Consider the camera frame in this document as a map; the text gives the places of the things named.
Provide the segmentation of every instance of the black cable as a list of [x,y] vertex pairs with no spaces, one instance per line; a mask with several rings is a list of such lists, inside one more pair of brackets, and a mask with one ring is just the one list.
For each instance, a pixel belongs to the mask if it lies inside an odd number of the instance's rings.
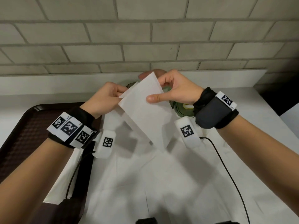
[[68,190],[66,191],[66,195],[65,195],[65,198],[66,198],[66,199],[68,198],[68,194],[69,194],[69,190],[70,190],[70,187],[71,187],[71,183],[72,183],[72,181],[73,181],[73,178],[74,178],[74,176],[75,176],[75,173],[76,173],[78,167],[80,166],[80,163],[81,163],[81,162],[82,162],[88,155],[93,154],[93,153],[95,153],[95,151],[86,154],[86,155],[83,156],[83,157],[81,158],[81,160],[78,162],[78,164],[77,164],[77,166],[76,166],[76,168],[75,168],[75,170],[74,170],[73,176],[72,176],[72,178],[71,178],[71,180],[70,180],[70,183],[69,183],[69,186],[68,186]]
[[216,147],[215,147],[214,143],[213,143],[213,142],[212,142],[212,141],[211,141],[209,138],[207,138],[207,137],[200,137],[200,139],[208,139],[208,140],[211,142],[212,146],[214,147],[214,149],[215,149],[215,151],[216,151],[217,155],[219,156],[219,158],[220,158],[220,160],[221,160],[221,162],[222,162],[222,164],[223,164],[224,168],[226,169],[226,172],[227,172],[227,173],[228,173],[228,175],[230,176],[231,180],[233,181],[233,183],[234,183],[234,185],[235,185],[235,187],[236,187],[236,189],[237,189],[237,191],[238,191],[238,193],[239,193],[239,195],[240,195],[240,197],[241,197],[241,200],[242,200],[242,203],[243,203],[243,206],[244,206],[244,209],[245,209],[246,215],[247,215],[248,224],[250,224],[250,220],[249,220],[248,212],[247,212],[247,209],[246,209],[246,206],[245,206],[245,203],[244,203],[243,197],[242,197],[242,195],[241,195],[241,193],[240,193],[240,191],[239,191],[239,189],[238,189],[238,187],[237,187],[237,185],[236,185],[235,181],[233,180],[232,176],[230,175],[230,173],[229,173],[228,169],[226,168],[226,166],[225,166],[225,164],[224,164],[224,162],[223,162],[223,160],[222,160],[222,158],[221,158],[221,156],[220,156],[219,152],[217,151],[217,149],[216,149]]

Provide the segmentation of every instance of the dark gray wrist device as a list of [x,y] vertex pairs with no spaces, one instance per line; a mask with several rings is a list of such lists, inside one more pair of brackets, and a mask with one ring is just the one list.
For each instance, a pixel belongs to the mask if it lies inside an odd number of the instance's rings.
[[237,115],[237,104],[224,93],[215,93],[207,87],[200,99],[194,104],[195,122],[201,128],[223,128],[229,124]]

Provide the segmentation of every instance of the dark tray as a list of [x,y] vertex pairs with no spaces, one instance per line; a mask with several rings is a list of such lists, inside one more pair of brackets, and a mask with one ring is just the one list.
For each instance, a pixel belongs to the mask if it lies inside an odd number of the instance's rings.
[[[47,139],[47,127],[63,112],[82,103],[36,105],[25,112],[9,137],[0,148],[0,182],[31,155]],[[94,127],[99,129],[101,118]],[[90,143],[83,156],[91,152],[95,143]],[[42,203],[32,224],[78,223],[84,212],[93,155],[80,164],[73,195],[59,205]]]

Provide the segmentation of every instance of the fingernail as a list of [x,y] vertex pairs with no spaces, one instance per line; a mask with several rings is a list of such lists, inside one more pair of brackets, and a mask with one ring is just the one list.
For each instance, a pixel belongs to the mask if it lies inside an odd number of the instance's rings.
[[154,97],[152,97],[152,96],[147,97],[147,102],[153,102],[153,101],[154,101]]

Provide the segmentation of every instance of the forearm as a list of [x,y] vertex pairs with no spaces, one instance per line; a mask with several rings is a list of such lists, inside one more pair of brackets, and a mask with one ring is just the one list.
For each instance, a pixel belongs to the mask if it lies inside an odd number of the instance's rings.
[[47,139],[0,184],[0,223],[26,223],[62,172],[73,149]]
[[241,160],[299,215],[299,155],[241,116],[218,132]]

